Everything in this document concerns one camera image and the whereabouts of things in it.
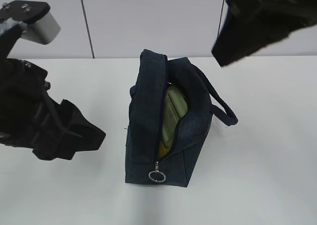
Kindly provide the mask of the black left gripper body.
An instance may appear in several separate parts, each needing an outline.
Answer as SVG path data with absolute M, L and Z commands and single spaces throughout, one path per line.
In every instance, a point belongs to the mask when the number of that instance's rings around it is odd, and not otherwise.
M 1 60 L 1 144 L 33 151 L 74 150 L 74 105 L 48 95 L 47 74 L 27 61 Z

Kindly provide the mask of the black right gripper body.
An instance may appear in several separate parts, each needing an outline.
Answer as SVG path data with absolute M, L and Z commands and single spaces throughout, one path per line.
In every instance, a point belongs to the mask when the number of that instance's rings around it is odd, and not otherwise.
M 248 28 L 295 31 L 317 24 L 317 0 L 226 0 L 226 32 Z

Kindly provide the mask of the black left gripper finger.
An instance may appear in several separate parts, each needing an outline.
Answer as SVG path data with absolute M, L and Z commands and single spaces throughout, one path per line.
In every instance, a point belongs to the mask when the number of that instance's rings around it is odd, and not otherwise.
M 48 148 L 33 147 L 32 153 L 40 160 L 52 161 L 55 159 L 72 160 L 77 150 L 77 146 L 64 145 L 50 152 Z
M 100 148 L 106 133 L 90 123 L 73 103 L 62 100 L 59 115 L 66 128 L 61 140 L 63 149 L 96 151 Z

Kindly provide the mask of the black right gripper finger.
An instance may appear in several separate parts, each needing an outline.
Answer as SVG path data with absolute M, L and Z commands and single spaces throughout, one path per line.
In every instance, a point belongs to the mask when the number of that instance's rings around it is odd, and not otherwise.
M 295 16 L 264 11 L 242 19 L 229 12 L 211 53 L 224 67 L 286 39 L 296 29 Z

